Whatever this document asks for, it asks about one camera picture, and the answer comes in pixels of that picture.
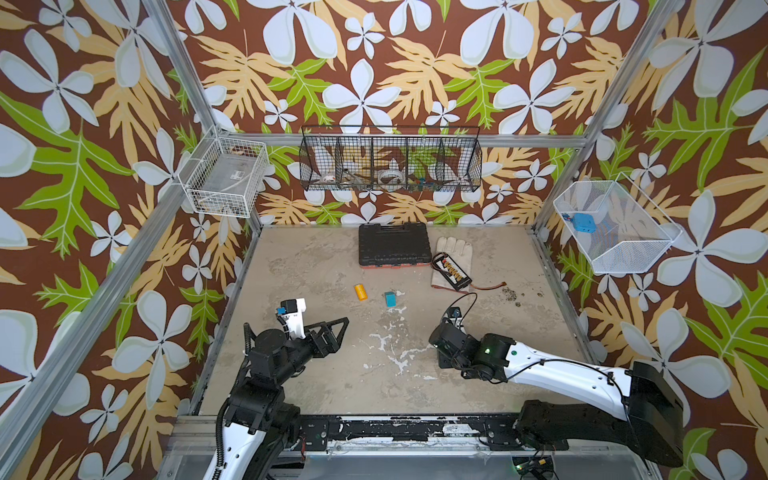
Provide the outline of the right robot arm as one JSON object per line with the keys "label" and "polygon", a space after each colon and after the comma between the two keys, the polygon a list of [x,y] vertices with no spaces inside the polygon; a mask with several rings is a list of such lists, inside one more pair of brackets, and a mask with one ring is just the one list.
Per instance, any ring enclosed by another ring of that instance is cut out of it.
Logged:
{"label": "right robot arm", "polygon": [[523,384],[570,398],[563,405],[526,401],[514,426],[523,444],[609,442],[659,466],[684,463],[682,400],[649,364],[596,366],[542,352],[511,337],[486,334],[475,339],[450,320],[438,324],[429,342],[439,358],[467,380]]}

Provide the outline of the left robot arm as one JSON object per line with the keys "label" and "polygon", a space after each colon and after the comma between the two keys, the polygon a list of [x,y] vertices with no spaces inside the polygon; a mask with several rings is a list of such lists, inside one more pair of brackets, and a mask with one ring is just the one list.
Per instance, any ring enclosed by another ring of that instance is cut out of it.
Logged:
{"label": "left robot arm", "polygon": [[313,358],[338,352],[349,326],[342,317],[305,328],[291,339],[280,329],[254,333],[243,325],[244,360],[215,423],[215,453],[206,479],[264,479],[281,452],[300,437],[298,406],[285,401],[284,384]]}

